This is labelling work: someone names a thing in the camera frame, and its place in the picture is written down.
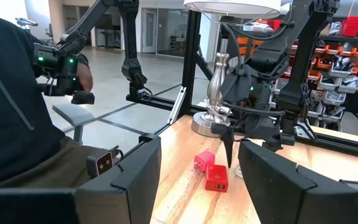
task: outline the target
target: shelf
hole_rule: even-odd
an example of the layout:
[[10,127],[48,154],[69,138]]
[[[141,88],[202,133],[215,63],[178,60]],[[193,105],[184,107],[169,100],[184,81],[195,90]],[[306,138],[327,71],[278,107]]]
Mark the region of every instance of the shelf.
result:
[[337,36],[337,35],[320,35],[319,36],[320,40],[325,41],[325,43],[335,43],[335,44],[340,44],[340,43],[351,43],[353,46],[358,45],[358,37],[342,37],[342,36]]

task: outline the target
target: red object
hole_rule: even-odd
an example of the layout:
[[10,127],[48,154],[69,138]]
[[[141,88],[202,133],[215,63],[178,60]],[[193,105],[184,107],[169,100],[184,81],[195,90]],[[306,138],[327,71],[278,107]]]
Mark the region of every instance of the red object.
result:
[[204,151],[194,157],[194,167],[201,172],[205,172],[208,166],[215,164],[215,154]]
[[282,20],[280,20],[280,19],[274,20],[273,30],[277,30],[278,28],[280,28],[281,22],[282,22]]
[[349,16],[343,20],[341,33],[346,37],[355,37],[358,33],[358,16]]
[[220,165],[208,166],[205,190],[227,192],[227,188],[229,188],[229,182],[227,181],[226,167]]

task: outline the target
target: hand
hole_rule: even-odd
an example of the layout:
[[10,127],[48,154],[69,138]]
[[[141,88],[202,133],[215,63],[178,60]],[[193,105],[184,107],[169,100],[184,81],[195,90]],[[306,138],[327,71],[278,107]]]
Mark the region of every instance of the hand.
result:
[[93,87],[93,77],[90,68],[83,63],[78,63],[77,76],[84,90],[91,91]]

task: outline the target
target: small red box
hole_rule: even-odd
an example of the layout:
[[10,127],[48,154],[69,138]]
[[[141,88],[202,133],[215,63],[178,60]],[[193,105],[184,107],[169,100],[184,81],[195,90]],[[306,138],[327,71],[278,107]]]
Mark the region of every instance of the small red box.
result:
[[205,190],[227,192],[228,188],[226,167],[220,165],[209,166],[206,169]]
[[194,157],[194,167],[201,172],[205,172],[208,166],[215,164],[215,154],[204,151]]

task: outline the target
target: concrete floor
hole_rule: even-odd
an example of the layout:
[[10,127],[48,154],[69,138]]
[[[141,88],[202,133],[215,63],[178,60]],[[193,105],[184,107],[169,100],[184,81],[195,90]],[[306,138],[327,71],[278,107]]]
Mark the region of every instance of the concrete floor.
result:
[[[142,133],[152,133],[167,122],[169,111],[126,101],[129,82],[121,74],[124,54],[115,50],[84,49],[94,77],[94,105],[83,105],[97,118],[84,128],[83,141],[89,146],[110,149],[116,145],[127,152],[137,144]],[[139,54],[143,74],[148,78],[146,87],[154,95],[175,100],[180,89],[183,62],[152,54]],[[208,81],[197,67],[193,104],[204,100]],[[52,105],[69,103],[71,97],[45,96],[55,126],[73,137],[70,124],[52,110]],[[358,119],[346,113],[343,131],[358,135]]]

